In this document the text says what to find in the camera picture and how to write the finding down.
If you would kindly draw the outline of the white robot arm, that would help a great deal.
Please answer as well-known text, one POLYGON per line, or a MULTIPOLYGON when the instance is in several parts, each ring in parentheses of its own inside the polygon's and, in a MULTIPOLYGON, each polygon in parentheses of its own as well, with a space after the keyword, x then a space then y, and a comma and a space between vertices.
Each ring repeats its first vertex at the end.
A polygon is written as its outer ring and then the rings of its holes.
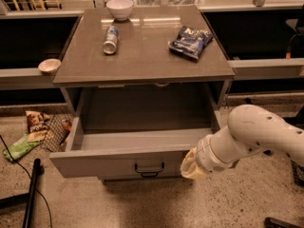
POLYGON ((265 150, 281 151, 303 166, 304 130, 260 106, 243 104, 230 112, 227 125, 202 138, 186 154, 180 173, 187 179, 203 180, 265 150))

